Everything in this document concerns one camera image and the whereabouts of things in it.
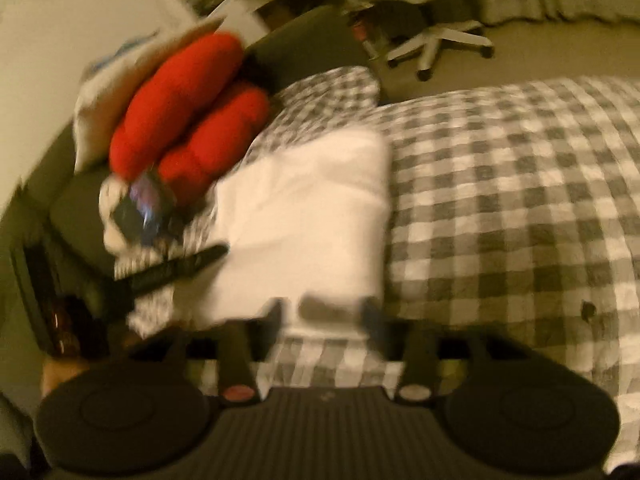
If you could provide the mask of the person's left hand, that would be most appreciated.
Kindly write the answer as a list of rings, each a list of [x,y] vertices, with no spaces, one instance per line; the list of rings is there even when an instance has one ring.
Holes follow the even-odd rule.
[[[78,375],[85,373],[91,364],[78,359],[55,359],[46,356],[41,374],[41,396],[45,398],[54,389]]]

